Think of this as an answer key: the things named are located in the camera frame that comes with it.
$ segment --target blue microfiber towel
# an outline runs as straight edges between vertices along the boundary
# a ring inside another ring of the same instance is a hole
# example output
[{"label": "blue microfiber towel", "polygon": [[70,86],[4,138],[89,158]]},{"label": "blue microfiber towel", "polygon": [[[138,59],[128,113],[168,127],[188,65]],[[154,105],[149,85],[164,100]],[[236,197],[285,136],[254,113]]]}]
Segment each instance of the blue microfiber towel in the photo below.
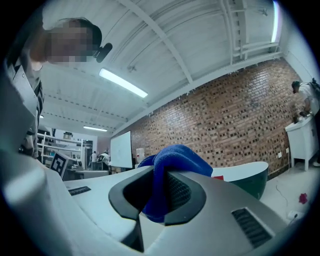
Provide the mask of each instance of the blue microfiber towel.
[{"label": "blue microfiber towel", "polygon": [[156,155],[145,158],[138,167],[154,166],[152,195],[142,212],[149,220],[163,223],[168,213],[167,201],[164,193],[165,168],[190,171],[211,177],[212,167],[200,156],[185,145],[171,145]]}]

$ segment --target whiteboard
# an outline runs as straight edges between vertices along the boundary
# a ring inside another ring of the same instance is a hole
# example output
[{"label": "whiteboard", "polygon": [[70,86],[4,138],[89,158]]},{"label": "whiteboard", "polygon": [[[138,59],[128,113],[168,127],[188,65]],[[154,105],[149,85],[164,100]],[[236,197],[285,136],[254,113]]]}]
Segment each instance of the whiteboard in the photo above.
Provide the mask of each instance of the whiteboard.
[{"label": "whiteboard", "polygon": [[110,147],[111,166],[132,168],[131,131],[112,138]]}]

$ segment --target white ceiling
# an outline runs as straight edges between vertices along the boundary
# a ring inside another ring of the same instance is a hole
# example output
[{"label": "white ceiling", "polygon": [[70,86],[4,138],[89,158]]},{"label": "white ceiling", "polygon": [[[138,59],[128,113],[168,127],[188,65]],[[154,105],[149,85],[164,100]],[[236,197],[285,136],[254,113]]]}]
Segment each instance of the white ceiling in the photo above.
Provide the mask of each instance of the white ceiling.
[{"label": "white ceiling", "polygon": [[[269,1],[54,0],[43,13],[44,27],[75,17],[99,26],[102,45],[112,43],[113,49],[102,63],[43,67],[41,123],[70,132],[113,136],[206,82],[280,56],[278,44],[270,43]],[[103,67],[148,96],[99,77]]]}]

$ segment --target table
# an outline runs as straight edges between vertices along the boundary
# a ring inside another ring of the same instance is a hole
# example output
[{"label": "table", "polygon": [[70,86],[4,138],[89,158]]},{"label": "table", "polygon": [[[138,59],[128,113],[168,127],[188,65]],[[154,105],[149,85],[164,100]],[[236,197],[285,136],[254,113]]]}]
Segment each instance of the table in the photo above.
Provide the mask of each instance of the table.
[{"label": "table", "polygon": [[307,171],[309,160],[319,149],[315,119],[308,115],[298,123],[288,125],[285,131],[289,138],[291,166],[295,166],[295,159],[304,159],[304,170]]},{"label": "table", "polygon": [[260,199],[266,187],[268,170],[268,163],[257,161],[231,167],[213,168],[211,177],[223,176],[224,181],[233,183]]}]

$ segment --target brick wall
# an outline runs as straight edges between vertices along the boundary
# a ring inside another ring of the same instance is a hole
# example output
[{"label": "brick wall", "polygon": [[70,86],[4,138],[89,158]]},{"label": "brick wall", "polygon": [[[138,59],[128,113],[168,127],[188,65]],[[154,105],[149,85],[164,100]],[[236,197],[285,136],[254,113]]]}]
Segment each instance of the brick wall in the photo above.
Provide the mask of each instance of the brick wall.
[{"label": "brick wall", "polygon": [[213,168],[266,161],[272,173],[288,164],[285,127],[301,107],[291,89],[298,79],[284,59],[266,61],[210,81],[122,133],[131,131],[134,155],[184,144]]}]

